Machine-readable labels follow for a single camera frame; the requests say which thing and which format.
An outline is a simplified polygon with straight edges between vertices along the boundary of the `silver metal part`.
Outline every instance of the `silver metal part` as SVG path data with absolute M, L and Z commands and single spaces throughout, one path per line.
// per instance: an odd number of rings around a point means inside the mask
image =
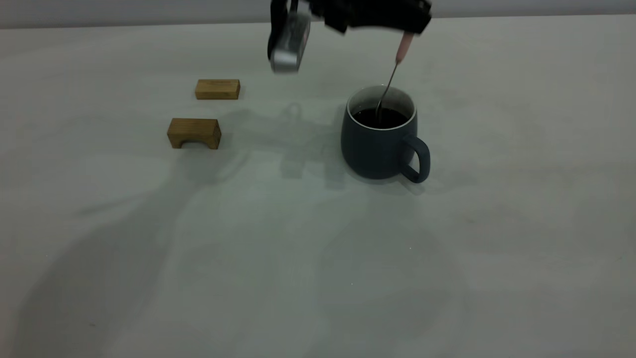
M 378 101 L 378 106 L 375 107 L 375 118 L 378 119 L 378 123 L 382 123 L 382 101 L 384 100 L 384 96 L 387 95 L 387 92 L 389 91 L 389 87 L 391 87 L 391 82 L 393 82 L 393 76 L 396 75 L 396 70 L 398 69 L 398 65 L 399 65 L 399 62 L 396 61 L 396 66 L 393 67 L 393 72 L 391 73 L 391 79 L 389 80 L 387 89 L 384 90 L 382 97 L 380 97 L 380 100 Z
M 279 41 L 272 50 L 270 63 L 276 73 L 298 72 L 300 61 L 305 53 L 309 38 L 311 17 L 306 14 L 291 12 L 283 28 Z

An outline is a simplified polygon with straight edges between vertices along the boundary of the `black coffee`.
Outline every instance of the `black coffee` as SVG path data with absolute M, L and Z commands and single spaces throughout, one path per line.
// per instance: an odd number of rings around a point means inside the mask
M 378 118 L 375 116 L 375 108 L 369 108 L 368 110 L 362 110 L 354 114 L 354 119 L 362 125 L 375 129 L 395 128 L 408 121 L 408 118 L 402 113 L 390 108 L 382 108 L 381 121 L 378 121 Z

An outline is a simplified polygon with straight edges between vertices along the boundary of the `robotic hand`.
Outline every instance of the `robotic hand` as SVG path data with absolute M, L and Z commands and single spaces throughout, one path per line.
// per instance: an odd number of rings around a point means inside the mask
M 349 26 L 380 26 L 421 34 L 431 21 L 426 0 L 307 0 L 315 16 L 345 33 Z M 272 33 L 267 57 L 274 72 L 298 72 L 309 37 L 311 18 L 298 13 L 298 0 L 272 0 Z

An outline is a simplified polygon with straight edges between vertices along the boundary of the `rectangular wooden block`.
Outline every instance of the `rectangular wooden block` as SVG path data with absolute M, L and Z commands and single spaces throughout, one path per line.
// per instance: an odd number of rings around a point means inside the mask
M 238 99 L 239 80 L 199 80 L 195 95 L 197 99 Z

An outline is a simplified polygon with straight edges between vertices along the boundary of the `wooden bridge block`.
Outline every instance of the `wooden bridge block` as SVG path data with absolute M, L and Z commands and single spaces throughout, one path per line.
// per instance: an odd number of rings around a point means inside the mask
M 173 118 L 168 128 L 172 148 L 181 148 L 184 142 L 199 141 L 210 149 L 219 148 L 221 128 L 216 119 Z

